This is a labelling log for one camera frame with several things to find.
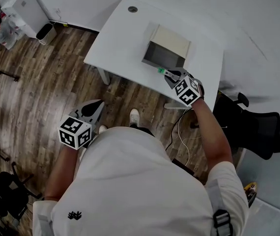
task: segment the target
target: trash bin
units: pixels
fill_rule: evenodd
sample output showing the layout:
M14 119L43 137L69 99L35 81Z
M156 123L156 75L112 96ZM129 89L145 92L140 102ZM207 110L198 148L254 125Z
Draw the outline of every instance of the trash bin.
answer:
M36 38L42 45L48 45L57 33L54 26L51 23L47 23L43 28L38 32Z

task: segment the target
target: table leg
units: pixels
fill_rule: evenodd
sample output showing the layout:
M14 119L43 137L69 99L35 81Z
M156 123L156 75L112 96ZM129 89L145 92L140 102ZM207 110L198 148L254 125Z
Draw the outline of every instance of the table leg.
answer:
M184 104L181 104L179 102L174 103L165 103L164 108L166 109L182 109L182 110L188 110L191 107L186 107Z
M108 71L105 71L102 68L97 68L97 70L99 71L99 74L104 82L105 85L109 85L111 80L110 80L110 74L108 73Z

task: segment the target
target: white t-shirt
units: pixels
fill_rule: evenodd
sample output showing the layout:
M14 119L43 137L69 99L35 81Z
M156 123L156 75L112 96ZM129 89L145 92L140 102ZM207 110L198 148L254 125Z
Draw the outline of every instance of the white t-shirt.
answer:
M238 236L249 212L242 184L229 162L211 170L208 183L215 179ZM42 235L39 214L56 236L209 236L214 213L205 187L170 161L160 141L116 127L92 142L59 202L33 204L34 236Z

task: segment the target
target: white cable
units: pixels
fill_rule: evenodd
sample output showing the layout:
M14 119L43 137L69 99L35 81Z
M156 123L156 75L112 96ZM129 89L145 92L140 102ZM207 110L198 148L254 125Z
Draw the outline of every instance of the white cable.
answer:
M180 137L180 133L179 133L179 124L180 124L180 121L181 121L181 119L182 119L182 117L184 116L184 114L181 116L181 118L179 119L179 121L178 121L178 124L177 124L177 133L178 133L178 136L179 136L179 139L180 139L180 141L181 141L181 143L186 147L186 149L187 149L187 151L188 151L188 160L187 160L187 163L185 164L185 166L187 166L187 164L188 164L188 162L189 162L189 159L190 159L190 152L189 152L189 149L188 149L188 147L186 146L186 144L184 144L184 142L183 142L183 140L181 139L181 137Z
M186 111L187 111L187 110L185 110L185 112L183 113L183 115L182 115L181 118L179 119L178 125L177 125L177 133L178 133L179 139L180 139L181 143L186 147L186 149L187 149L187 151L188 151L188 160L187 160L187 163L185 164L185 166L186 166L186 165L188 164L188 162L189 162L189 159L190 159L190 152L189 152L188 147L186 146L186 144L184 144L183 140L182 140L181 137L180 137L180 133L179 133L179 124L180 124L180 121L181 121L182 117L183 117L184 114L186 113Z
M26 217L28 217L29 220L31 220L30 217L29 217L26 213L25 213L25 215L26 215ZM31 221L32 221L32 220L31 220Z

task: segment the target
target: shoe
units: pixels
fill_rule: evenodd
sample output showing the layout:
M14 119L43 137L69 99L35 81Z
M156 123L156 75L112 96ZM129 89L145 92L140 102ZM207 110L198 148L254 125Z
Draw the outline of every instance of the shoe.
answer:
M103 133L103 132L106 131L106 130L107 130L107 127L106 127L106 126L104 126L104 125L100 126L100 128L99 128L99 134Z
M131 126L132 124L135 124L137 127L139 126L140 115L137 109L134 108L133 110L131 110L129 118L129 126Z

